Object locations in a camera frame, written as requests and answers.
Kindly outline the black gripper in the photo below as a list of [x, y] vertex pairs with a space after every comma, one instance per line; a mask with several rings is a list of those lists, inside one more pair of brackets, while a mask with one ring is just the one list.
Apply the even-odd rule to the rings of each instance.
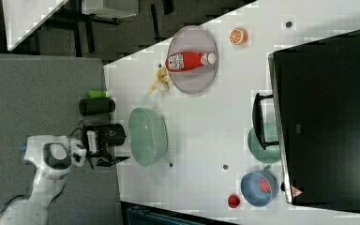
[[[123, 145], [126, 137], [126, 132], [120, 124], [84, 126], [82, 128], [82, 143], [87, 149], [86, 155], [89, 158], [102, 157], [110, 147]], [[97, 165], [111, 167], [127, 159], [128, 157], [102, 157], [97, 161]]]

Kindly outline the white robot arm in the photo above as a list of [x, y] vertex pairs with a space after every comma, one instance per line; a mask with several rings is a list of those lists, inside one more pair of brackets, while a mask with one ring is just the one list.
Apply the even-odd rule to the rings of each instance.
[[73, 166], [97, 159], [100, 167], [111, 167], [125, 160], [109, 149], [122, 145], [126, 132], [120, 124], [85, 126], [79, 137], [37, 135], [26, 139], [23, 159], [36, 168], [29, 196], [17, 195], [0, 209], [0, 225], [47, 225], [50, 203], [57, 198]]

